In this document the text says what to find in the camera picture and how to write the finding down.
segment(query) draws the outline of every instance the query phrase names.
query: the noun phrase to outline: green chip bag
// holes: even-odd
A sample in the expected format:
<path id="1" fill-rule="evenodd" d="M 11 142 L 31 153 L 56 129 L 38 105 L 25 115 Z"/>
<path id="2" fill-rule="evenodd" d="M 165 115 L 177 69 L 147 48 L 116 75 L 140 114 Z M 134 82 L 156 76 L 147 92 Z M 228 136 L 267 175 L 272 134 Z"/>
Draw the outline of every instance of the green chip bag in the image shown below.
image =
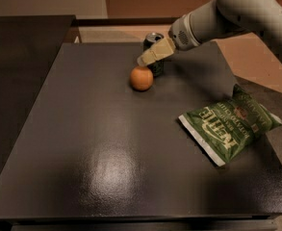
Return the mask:
<path id="1" fill-rule="evenodd" d="M 179 116 L 182 124 L 220 167 L 282 121 L 239 85 L 231 99 Z"/>

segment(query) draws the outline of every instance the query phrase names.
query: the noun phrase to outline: floor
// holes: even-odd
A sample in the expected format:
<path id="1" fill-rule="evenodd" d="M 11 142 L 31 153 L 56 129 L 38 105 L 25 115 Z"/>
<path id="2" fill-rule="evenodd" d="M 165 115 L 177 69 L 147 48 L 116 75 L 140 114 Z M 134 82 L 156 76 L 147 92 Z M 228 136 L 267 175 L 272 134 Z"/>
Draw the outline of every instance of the floor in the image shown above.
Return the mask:
<path id="1" fill-rule="evenodd" d="M 169 25 L 84 27 L 80 28 L 80 34 L 83 43 L 119 41 L 142 43 L 148 33 L 158 32 L 166 36 L 168 28 Z M 249 90 L 255 98 L 261 99 L 262 91 L 269 91 L 272 98 L 274 97 L 272 100 L 276 100 L 277 97 L 282 105 L 282 64 L 257 37 L 248 34 L 236 38 L 219 39 L 217 43 L 232 71 L 239 77 L 239 82 L 244 85 L 248 80 L 256 84 Z M 272 100 L 262 101 L 269 109 Z M 281 133 L 280 138 L 282 138 L 282 129 L 275 133 Z M 268 137 L 272 144 L 276 142 L 271 133 L 268 133 Z M 276 154 L 282 163 L 282 147 L 276 148 Z M 275 221 L 277 230 L 282 231 L 282 217 L 276 218 Z"/>

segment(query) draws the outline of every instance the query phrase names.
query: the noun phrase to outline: green can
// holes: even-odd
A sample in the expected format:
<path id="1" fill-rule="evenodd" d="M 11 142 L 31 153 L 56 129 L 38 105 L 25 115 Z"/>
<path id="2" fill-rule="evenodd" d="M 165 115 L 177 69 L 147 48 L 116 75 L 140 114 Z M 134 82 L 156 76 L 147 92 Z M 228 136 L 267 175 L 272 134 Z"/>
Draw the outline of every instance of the green can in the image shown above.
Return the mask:
<path id="1" fill-rule="evenodd" d="M 143 51 L 149 49 L 152 44 L 154 44 L 155 42 L 157 42 L 157 41 L 159 41 L 160 39 L 163 39 L 163 38 L 164 38 L 164 36 L 162 34 L 159 34 L 159 33 L 148 34 L 143 41 Z M 163 71 L 164 71 L 164 61 L 159 60 L 154 64 L 150 64 L 148 67 L 152 71 L 153 77 L 160 76 L 161 74 L 163 74 Z"/>

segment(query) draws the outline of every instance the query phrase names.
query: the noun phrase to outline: black object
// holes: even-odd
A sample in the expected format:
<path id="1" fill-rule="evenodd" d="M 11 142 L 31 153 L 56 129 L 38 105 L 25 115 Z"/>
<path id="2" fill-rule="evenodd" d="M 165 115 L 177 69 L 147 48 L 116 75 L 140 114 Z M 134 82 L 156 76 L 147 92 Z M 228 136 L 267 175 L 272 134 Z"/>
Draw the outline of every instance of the black object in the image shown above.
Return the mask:
<path id="1" fill-rule="evenodd" d="M 0 172 L 73 19 L 0 17 Z"/>
<path id="2" fill-rule="evenodd" d="M 141 52 L 63 45 L 0 176 L 0 219 L 282 214 L 282 166 L 266 136 L 216 168 L 177 122 L 231 95 L 236 79 L 218 46 L 168 58 L 146 92 L 128 82 Z"/>

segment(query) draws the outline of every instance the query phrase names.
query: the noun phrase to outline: can lid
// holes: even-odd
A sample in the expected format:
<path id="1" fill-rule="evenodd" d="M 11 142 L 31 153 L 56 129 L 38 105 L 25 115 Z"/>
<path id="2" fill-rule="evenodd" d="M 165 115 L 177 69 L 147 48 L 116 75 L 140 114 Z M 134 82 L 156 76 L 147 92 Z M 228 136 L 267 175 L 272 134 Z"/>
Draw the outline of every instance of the can lid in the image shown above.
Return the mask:
<path id="1" fill-rule="evenodd" d="M 164 36 L 162 34 L 159 33 L 150 33 L 146 35 L 146 40 L 148 40 L 149 42 L 155 43 L 160 39 L 163 39 Z"/>

